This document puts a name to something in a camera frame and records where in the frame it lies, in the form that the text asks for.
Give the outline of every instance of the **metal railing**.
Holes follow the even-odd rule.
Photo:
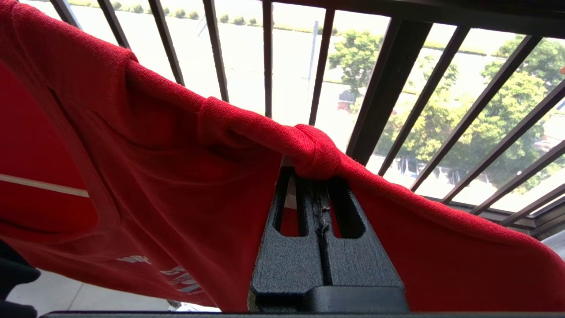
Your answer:
[[[263,0],[263,56],[264,56],[264,89],[265,116],[272,117],[272,30],[273,1]],[[462,120],[453,129],[448,139],[441,145],[425,168],[416,178],[411,190],[415,191],[434,171],[440,161],[448,154],[455,143],[467,130],[471,123],[485,109],[494,95],[507,82],[510,76],[524,62],[543,37],[565,38],[565,4],[558,2],[541,3],[530,0],[276,0],[288,3],[325,8],[323,33],[316,78],[312,91],[312,105],[309,124],[314,125],[318,113],[321,86],[325,64],[328,58],[329,43],[333,27],[333,19],[337,10],[359,12],[390,17],[367,93],[363,100],[359,117],[351,134],[346,153],[361,164],[366,165],[385,128],[393,108],[408,79],[412,66],[423,47],[428,33],[434,23],[456,25],[447,47],[433,69],[414,107],[408,115],[402,129],[395,139],[378,174],[384,175],[401,149],[402,144],[414,127],[441,78],[449,67],[455,54],[465,40],[471,28],[482,28],[494,31],[513,32],[526,35],[508,60],[472,104]],[[64,22],[80,28],[66,0],[51,0],[54,8]],[[106,20],[120,46],[129,48],[128,41],[114,13],[109,0],[98,0]],[[208,33],[214,55],[218,85],[221,99],[229,102],[227,78],[221,53],[218,21],[214,0],[203,0]],[[175,49],[165,21],[162,5],[159,0],[149,0],[149,5],[159,31],[161,41],[167,54],[171,70],[177,83],[184,85]],[[479,205],[468,205],[453,202],[453,198],[479,176],[502,153],[518,140],[528,129],[537,123],[553,106],[565,97],[565,81],[553,89],[519,124],[510,131],[483,160],[474,167],[455,187],[440,201],[454,208],[480,215],[488,220],[525,232],[538,239],[548,237],[565,227],[565,198],[557,199],[565,194],[565,185],[561,185],[522,210],[513,213],[493,209],[490,206],[500,198],[516,189],[531,176],[538,173],[548,164],[565,153],[565,141],[561,141],[521,174],[503,185],[495,194]],[[530,215],[547,203],[543,209]]]

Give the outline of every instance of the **red fabric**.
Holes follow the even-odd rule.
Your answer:
[[[72,158],[90,195],[2,183],[0,235],[40,268],[244,311],[285,154],[303,177],[349,181],[413,311],[565,310],[564,265],[547,247],[388,183],[315,128],[205,99],[13,0],[0,1],[0,61],[0,77],[20,86],[2,88],[0,108],[21,125],[0,128],[2,146],[21,144],[25,159],[4,153],[2,173],[80,187]],[[26,197],[53,206],[18,205]]]

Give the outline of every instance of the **white stripe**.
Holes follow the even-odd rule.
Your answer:
[[[71,187],[66,187],[66,186],[60,186],[58,184],[52,184],[52,183],[36,181],[36,180],[31,180],[31,179],[13,177],[11,175],[6,175],[6,174],[0,174],[0,181],[21,184],[22,186],[40,188],[40,189],[60,192],[60,193],[64,193],[64,194],[70,194],[70,195],[76,195],[76,196],[82,196],[82,197],[89,197],[88,192],[86,190],[71,188]]]

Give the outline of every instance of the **red shirt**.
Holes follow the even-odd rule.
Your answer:
[[[1,238],[39,268],[244,311],[285,154],[303,177],[347,179],[413,311],[565,310],[553,251],[388,183],[316,128],[198,96],[13,0],[0,61],[0,174],[90,197],[0,182]]]

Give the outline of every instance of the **white floor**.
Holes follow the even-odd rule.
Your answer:
[[[36,281],[14,288],[8,301],[31,305],[38,316],[65,310],[169,310],[164,299],[105,289],[44,270]]]

